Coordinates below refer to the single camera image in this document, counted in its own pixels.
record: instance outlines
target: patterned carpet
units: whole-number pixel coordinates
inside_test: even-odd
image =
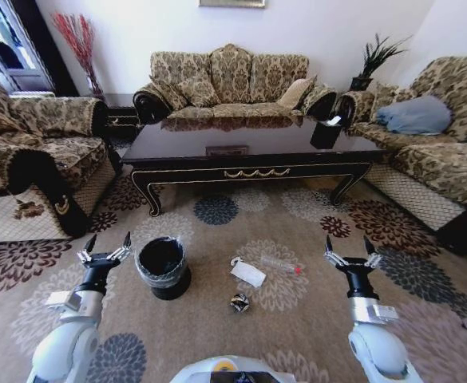
[[[89,382],[163,383],[188,363],[225,354],[261,358],[298,381],[366,381],[347,341],[346,280],[323,259],[326,234],[343,256],[364,255],[364,234],[385,255],[371,282],[382,303],[397,308],[392,330],[423,380],[467,382],[467,258],[441,249],[367,185],[339,207],[327,199],[334,179],[167,186],[159,189],[166,212],[150,218],[127,170],[93,218],[95,251],[118,247],[126,231],[137,247],[177,236],[192,283],[165,302],[142,282],[133,257],[114,269]],[[75,252],[90,236],[0,243],[0,382],[26,379],[34,348],[57,325],[42,303],[81,281]],[[261,265],[264,254],[303,271]],[[259,289],[229,274],[236,256],[267,273]],[[242,314],[228,305],[237,292],[251,300]]]

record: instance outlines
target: dark wooden coffee table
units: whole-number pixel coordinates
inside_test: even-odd
[[[384,154],[308,117],[167,119],[146,125],[122,162],[157,216],[156,184],[345,176],[330,195],[337,205]]]

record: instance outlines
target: floral upholstered sofa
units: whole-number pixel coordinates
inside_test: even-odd
[[[9,98],[0,86],[0,242],[86,233],[118,170],[99,137],[106,119],[94,98]]]
[[[389,132],[374,121],[393,102],[432,94],[450,109],[449,127],[437,136]],[[408,89],[378,85],[377,91],[348,92],[338,110],[349,133],[393,151],[366,178],[413,213],[456,252],[467,253],[467,57],[432,61]]]
[[[219,103],[210,108],[185,106],[174,110],[149,83],[134,94],[140,122],[153,124],[168,118],[254,117],[313,115],[329,116],[336,92],[315,84],[297,109],[275,102],[299,78],[307,76],[309,60],[295,54],[251,54],[233,44],[212,53],[155,52],[151,72],[155,79],[177,85],[203,75],[210,80]]]

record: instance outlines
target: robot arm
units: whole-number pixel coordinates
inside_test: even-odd
[[[384,325],[398,319],[393,307],[378,304],[378,295],[370,284],[368,274],[381,260],[373,244],[365,236],[365,247],[369,258],[342,258],[332,250],[327,236],[324,257],[346,275],[350,309],[354,328],[348,339],[355,357],[364,368],[370,383],[422,382],[416,369],[407,357],[402,341],[390,333]]]
[[[73,291],[52,293],[46,305],[62,311],[63,322],[43,339],[33,355],[28,383],[65,379],[68,383],[85,381],[89,363],[97,350],[97,327],[101,321],[102,299],[107,276],[130,254],[130,233],[123,246],[112,253],[90,255],[97,240],[94,235],[77,253],[86,269],[84,281]]]

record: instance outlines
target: black trash bin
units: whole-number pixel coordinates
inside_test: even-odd
[[[176,299],[191,284],[184,247],[175,238],[161,237],[149,242],[136,255],[136,267],[159,299]]]

